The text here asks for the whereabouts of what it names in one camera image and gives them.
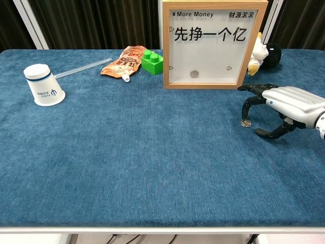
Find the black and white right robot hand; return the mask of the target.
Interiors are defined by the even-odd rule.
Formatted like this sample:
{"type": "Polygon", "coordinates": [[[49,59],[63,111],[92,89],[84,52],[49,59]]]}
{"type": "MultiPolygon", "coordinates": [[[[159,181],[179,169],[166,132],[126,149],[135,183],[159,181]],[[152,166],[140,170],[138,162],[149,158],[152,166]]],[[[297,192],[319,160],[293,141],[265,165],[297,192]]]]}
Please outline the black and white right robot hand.
{"type": "Polygon", "coordinates": [[[254,133],[266,139],[278,139],[295,128],[318,129],[324,139],[324,98],[293,86],[273,84],[244,84],[237,90],[247,90],[255,94],[249,97],[242,107],[242,119],[248,118],[249,108],[266,104],[279,113],[282,125],[268,132],[255,129],[254,133]]]}

